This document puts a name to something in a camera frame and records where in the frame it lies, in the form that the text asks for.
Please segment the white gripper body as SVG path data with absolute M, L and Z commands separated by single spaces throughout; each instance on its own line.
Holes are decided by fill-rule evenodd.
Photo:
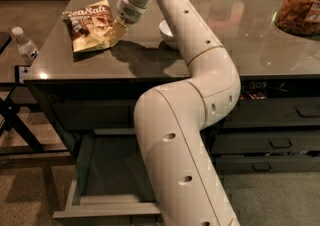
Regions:
M 116 8 L 119 17 L 128 24 L 136 24 L 146 12 L 145 8 L 138 7 L 129 0 L 118 0 Z

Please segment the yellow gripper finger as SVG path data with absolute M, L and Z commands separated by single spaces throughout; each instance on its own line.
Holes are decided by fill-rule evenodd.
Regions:
M 128 27 L 125 21 L 121 18 L 117 18 L 112 25 L 109 43 L 117 44 L 118 41 L 126 34 Z

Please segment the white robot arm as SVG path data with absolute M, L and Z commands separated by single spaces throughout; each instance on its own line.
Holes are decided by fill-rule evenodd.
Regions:
M 135 24 L 149 0 L 119 0 Z M 189 0 L 156 0 L 190 78 L 146 91 L 134 110 L 140 152 L 165 226 L 240 226 L 201 139 L 239 99 L 238 71 Z

